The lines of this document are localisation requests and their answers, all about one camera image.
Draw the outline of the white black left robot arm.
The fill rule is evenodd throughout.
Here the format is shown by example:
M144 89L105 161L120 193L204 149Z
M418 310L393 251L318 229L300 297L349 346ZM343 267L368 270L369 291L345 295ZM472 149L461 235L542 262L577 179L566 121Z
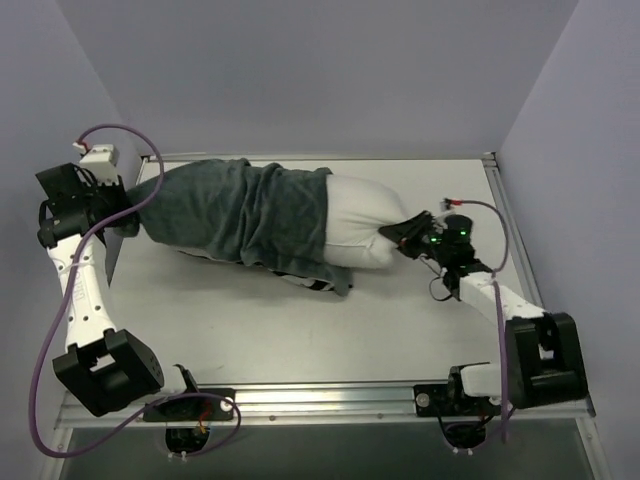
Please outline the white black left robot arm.
M114 169L66 163L36 178L46 194L38 240L57 271L67 328L65 352L54 358L53 370L92 415L102 417L164 385L152 349L112 318L105 232L138 226L139 214Z

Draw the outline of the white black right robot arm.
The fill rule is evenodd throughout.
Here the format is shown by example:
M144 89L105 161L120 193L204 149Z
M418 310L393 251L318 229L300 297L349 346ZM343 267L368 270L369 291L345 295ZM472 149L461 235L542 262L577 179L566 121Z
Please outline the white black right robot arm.
M585 399L589 389L574 319L502 285L496 270L477 257L472 230L465 215L427 211L379 230L402 255L434 261L451 298L498 328L499 360L452 367L443 390L447 406L464 413L480 399L497 400L505 410Z

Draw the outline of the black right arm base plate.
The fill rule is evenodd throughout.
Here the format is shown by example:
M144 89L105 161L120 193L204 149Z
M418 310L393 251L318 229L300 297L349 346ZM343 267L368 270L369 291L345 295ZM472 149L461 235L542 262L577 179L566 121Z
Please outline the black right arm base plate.
M488 397L471 397L449 383L416 384L413 400L417 417L488 417L500 414L500 406Z

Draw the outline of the white pillow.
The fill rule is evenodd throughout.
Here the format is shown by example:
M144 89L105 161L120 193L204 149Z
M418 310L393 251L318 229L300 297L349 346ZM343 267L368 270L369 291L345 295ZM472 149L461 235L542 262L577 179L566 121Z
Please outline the white pillow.
M400 196L379 182L335 174L326 177L326 191L326 262L355 269L390 268L396 246L379 229L412 217Z

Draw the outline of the zebra and grey plush pillowcase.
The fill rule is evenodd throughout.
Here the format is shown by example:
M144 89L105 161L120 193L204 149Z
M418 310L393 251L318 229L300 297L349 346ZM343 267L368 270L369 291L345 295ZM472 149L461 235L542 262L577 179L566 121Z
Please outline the zebra and grey plush pillowcase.
M123 238L145 232L156 243L260 266L345 297L351 270L324 256L330 174L277 163L257 167L246 159L191 162L167 171L161 183L149 179L130 188L132 204L147 204L115 232Z

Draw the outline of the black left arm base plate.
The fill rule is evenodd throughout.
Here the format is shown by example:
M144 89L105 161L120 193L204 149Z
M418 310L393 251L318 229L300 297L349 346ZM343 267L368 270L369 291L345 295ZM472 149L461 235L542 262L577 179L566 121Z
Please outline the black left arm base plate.
M167 423L188 421L230 421L234 418L233 407L228 400L235 400L233 388L202 388L206 397L197 396L167 401L144 412L145 422Z

